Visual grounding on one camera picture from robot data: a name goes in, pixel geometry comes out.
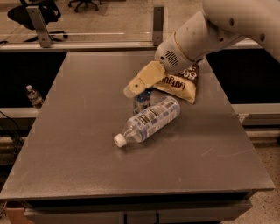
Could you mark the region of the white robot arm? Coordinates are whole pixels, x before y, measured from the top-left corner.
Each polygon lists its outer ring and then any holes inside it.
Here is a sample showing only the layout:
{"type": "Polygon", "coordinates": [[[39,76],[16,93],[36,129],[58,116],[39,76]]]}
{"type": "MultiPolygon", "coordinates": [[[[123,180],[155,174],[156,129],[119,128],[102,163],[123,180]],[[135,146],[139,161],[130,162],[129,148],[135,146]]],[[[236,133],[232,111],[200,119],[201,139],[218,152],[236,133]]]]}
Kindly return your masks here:
{"type": "Polygon", "coordinates": [[[202,0],[202,6],[158,46],[154,60],[124,88],[127,97],[245,38],[280,62],[280,0],[202,0]]]}

